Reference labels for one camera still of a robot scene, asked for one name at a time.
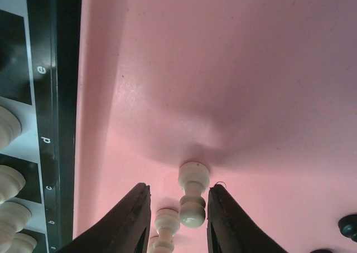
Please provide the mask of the white rook chess piece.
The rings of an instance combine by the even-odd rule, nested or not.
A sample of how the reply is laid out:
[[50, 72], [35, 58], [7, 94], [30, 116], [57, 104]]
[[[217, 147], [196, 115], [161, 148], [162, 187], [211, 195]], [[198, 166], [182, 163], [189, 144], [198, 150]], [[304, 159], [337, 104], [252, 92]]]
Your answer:
[[37, 241], [32, 236], [24, 233], [16, 233], [8, 252], [33, 253], [36, 246]]

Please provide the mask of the white bishop chess piece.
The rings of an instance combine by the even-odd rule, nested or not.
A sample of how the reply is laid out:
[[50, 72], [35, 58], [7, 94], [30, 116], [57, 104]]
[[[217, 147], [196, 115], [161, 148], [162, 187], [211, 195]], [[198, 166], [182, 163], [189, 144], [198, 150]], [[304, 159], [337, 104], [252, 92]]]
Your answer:
[[1, 165], [1, 200], [3, 204], [16, 197], [26, 184], [24, 176], [16, 169]]

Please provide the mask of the white queen chess piece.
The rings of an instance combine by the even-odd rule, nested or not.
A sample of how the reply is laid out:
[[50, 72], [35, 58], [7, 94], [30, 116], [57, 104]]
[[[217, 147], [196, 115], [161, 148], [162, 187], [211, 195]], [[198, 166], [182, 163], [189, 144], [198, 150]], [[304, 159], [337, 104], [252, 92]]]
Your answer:
[[1, 107], [1, 150], [9, 146], [21, 133], [22, 126], [17, 117]]

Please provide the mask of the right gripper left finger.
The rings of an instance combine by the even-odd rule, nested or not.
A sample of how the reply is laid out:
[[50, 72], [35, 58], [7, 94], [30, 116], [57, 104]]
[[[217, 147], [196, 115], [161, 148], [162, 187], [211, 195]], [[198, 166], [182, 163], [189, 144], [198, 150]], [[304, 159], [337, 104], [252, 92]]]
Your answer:
[[146, 252], [151, 227], [150, 205], [150, 186], [136, 184], [100, 221], [58, 252]]

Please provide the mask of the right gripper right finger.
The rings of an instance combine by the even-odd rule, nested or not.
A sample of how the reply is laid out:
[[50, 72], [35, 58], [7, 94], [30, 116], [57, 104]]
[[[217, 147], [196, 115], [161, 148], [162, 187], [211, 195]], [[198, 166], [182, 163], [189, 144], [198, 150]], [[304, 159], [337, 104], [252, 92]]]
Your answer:
[[209, 191], [207, 243], [208, 252], [286, 252], [255, 224], [220, 184]]

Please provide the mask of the white knight chess piece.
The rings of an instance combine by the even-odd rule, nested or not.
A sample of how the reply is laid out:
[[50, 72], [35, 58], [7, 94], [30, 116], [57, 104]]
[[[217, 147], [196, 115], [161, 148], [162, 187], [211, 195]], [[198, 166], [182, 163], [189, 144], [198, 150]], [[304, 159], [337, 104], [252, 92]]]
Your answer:
[[15, 234], [22, 231], [32, 214], [25, 206], [15, 202], [1, 204], [1, 252], [6, 252]]

